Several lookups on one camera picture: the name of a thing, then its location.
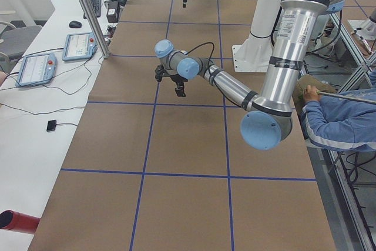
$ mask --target metal rod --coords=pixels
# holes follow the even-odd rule
[[[322,92],[322,91],[318,91],[317,94],[376,105],[376,101],[369,100],[369,99],[356,98],[352,96],[340,95],[340,94],[335,94],[335,93],[327,93],[327,92]]]
[[[94,34],[94,37],[99,45],[100,50],[102,51],[103,58],[108,58],[110,55],[107,43],[105,41],[105,38],[103,36],[102,30],[99,26],[99,22],[95,16],[93,6],[91,4],[90,0],[79,0],[81,7],[83,9],[83,12],[85,13],[89,25],[92,29],[92,32]]]

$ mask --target red cylinder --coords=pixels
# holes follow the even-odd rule
[[[0,229],[34,234],[40,218],[7,210],[0,214]]]

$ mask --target gray chair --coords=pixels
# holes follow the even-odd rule
[[[0,14],[11,13],[13,11],[0,12]],[[0,21],[0,25],[6,25],[11,28],[0,35],[0,71],[2,69],[4,72],[10,73],[39,31],[41,31],[42,26],[34,25],[16,28],[15,25],[4,21]]]

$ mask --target white tabletop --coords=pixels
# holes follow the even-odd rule
[[[82,23],[79,29],[71,29],[72,20]],[[106,8],[102,5],[102,16],[98,18],[103,33],[109,25]],[[68,34],[89,32],[90,26],[83,19],[78,0],[64,0],[40,31],[26,54],[52,48],[63,48]],[[84,61],[63,62],[62,52],[57,58],[55,76],[78,67]],[[92,75],[80,91],[67,95],[59,89],[43,86],[34,88],[13,88],[15,81],[8,78],[0,88],[0,103],[24,109],[33,113],[52,112],[85,106],[88,95],[100,69],[102,54],[98,49],[86,67]],[[19,70],[18,63],[13,70]],[[50,87],[59,87],[72,93],[85,84],[90,73],[84,66],[52,79]],[[47,115],[31,115],[0,105],[0,213],[15,210],[41,217],[49,195],[58,176],[62,162],[76,130],[74,125],[57,126],[47,132],[48,120],[57,123],[78,124],[83,108],[54,112]],[[27,250],[32,235],[0,230],[0,250]]]

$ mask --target black keyboard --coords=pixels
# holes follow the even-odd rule
[[[90,0],[92,5],[93,5],[93,9],[94,9],[94,13],[96,15],[96,17],[100,17],[101,15],[101,7],[102,7],[102,0]]]

